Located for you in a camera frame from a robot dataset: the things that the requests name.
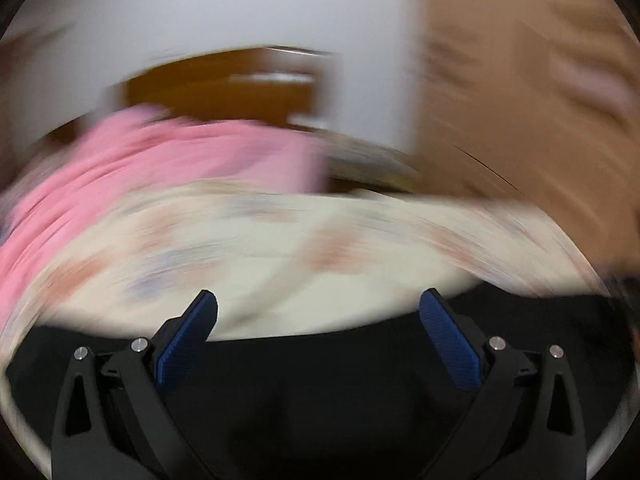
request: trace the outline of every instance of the blue gripper pad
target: blue gripper pad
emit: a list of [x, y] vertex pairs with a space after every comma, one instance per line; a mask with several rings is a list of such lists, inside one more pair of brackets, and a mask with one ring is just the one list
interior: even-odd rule
[[434, 288], [424, 291], [418, 312], [453, 383], [460, 390], [477, 392], [482, 387], [481, 359]]
[[175, 391], [189, 373], [196, 353], [218, 320], [218, 302], [201, 290], [181, 317], [169, 319], [154, 336], [156, 389]]

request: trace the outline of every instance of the pink towel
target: pink towel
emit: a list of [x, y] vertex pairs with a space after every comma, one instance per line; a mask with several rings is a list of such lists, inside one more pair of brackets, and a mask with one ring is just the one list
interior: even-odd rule
[[127, 190], [229, 176], [292, 191], [296, 186], [286, 178], [282, 154], [320, 155], [317, 149], [300, 150], [318, 143], [291, 130], [249, 121], [150, 122], [157, 116], [155, 107], [139, 106], [107, 118], [81, 139], [64, 168], [14, 208], [14, 230], [0, 248], [0, 327], [48, 261]]

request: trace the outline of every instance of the bedsheet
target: bedsheet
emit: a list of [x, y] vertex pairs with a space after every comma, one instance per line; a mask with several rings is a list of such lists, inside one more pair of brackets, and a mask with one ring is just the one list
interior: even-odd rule
[[163, 111], [141, 105], [105, 119], [14, 207], [0, 248], [0, 326], [46, 263], [127, 190], [212, 176], [279, 192], [319, 190], [320, 140], [249, 121], [158, 121]]
[[199, 290], [220, 306], [212, 339], [317, 333], [413, 310], [479, 279], [519, 294], [601, 290], [539, 209], [519, 203], [279, 195], [212, 179], [132, 190], [60, 251], [0, 333], [0, 408], [28, 455], [49, 452], [15, 407], [4, 370], [33, 323], [151, 336]]

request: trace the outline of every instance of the brown furniture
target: brown furniture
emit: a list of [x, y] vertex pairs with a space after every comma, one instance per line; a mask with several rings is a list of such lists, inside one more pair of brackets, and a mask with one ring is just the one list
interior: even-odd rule
[[155, 103], [174, 116], [260, 120], [312, 130], [326, 120], [327, 56], [268, 46], [217, 52], [152, 68], [126, 83], [126, 104]]
[[640, 262], [640, 45], [613, 0], [425, 0], [422, 192], [529, 200]]

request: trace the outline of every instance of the pink fabric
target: pink fabric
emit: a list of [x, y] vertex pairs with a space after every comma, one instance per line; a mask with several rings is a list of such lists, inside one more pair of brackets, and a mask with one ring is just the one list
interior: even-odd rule
[[129, 189], [228, 176], [279, 192], [319, 190], [318, 140], [249, 121], [149, 122], [157, 116], [142, 106], [107, 118], [14, 208], [0, 248], [0, 327], [47, 262]]

